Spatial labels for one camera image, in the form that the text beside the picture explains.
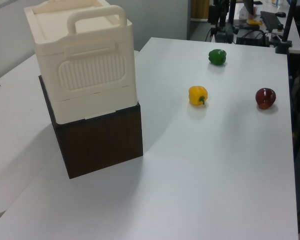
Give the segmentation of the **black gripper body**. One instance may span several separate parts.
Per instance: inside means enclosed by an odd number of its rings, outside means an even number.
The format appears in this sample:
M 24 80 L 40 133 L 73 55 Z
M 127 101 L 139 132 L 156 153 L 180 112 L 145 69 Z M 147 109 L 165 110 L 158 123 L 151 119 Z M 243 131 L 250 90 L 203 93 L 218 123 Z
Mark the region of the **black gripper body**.
M 217 22 L 217 6 L 210 5 L 208 9 L 208 23 L 215 24 Z

